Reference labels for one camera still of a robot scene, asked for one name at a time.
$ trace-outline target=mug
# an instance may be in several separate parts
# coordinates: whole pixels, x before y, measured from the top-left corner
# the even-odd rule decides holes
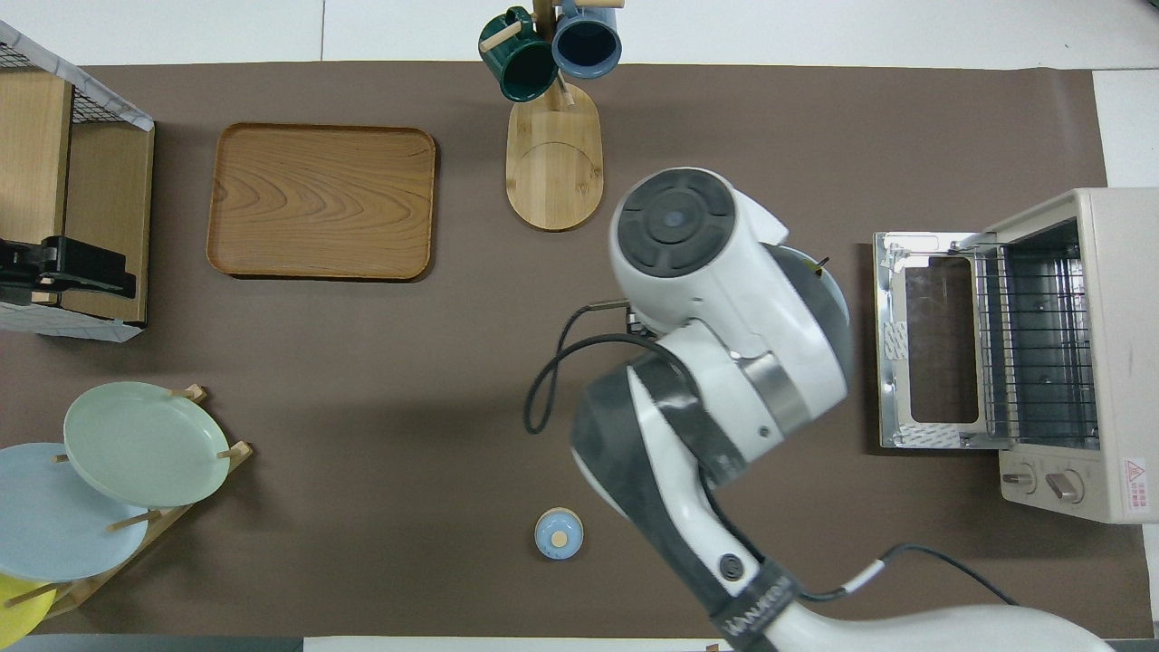
[[[531,14],[523,7],[511,7],[495,16],[479,35],[479,42],[520,23],[518,34],[479,56],[500,82],[503,96],[512,102],[529,102],[539,97],[555,81],[559,68],[552,58],[552,46],[535,34]]]
[[[555,28],[552,56],[560,69],[578,79],[603,76],[620,63],[615,9],[576,7],[563,0],[563,16]]]

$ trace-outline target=mug handle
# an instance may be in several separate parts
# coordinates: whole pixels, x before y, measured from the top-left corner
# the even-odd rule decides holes
[[[515,24],[516,21],[522,23],[522,29],[519,30],[519,36],[529,37],[535,35],[535,23],[531,20],[531,14],[527,9],[523,7],[511,7],[506,13],[508,24]]]

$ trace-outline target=light green plate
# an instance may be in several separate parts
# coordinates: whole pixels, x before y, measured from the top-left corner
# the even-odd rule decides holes
[[[114,500],[140,507],[197,503],[225,482],[229,448],[213,418],[191,401],[147,383],[85,393],[65,416],[76,472]]]

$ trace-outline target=gray joint cap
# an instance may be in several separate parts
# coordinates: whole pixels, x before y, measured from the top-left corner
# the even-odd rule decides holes
[[[735,225],[736,204],[720,178],[700,169],[666,169],[624,200],[617,239],[632,266],[672,278],[708,264]]]

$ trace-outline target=green mug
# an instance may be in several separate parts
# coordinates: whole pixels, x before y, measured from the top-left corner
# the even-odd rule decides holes
[[[504,97],[512,102],[529,102],[551,88],[559,73],[552,56],[552,44],[535,34],[531,14],[523,7],[511,7],[505,14],[495,16],[483,25],[479,42],[482,43],[516,23],[522,25],[518,34],[486,52],[480,47],[479,56],[498,80]]]

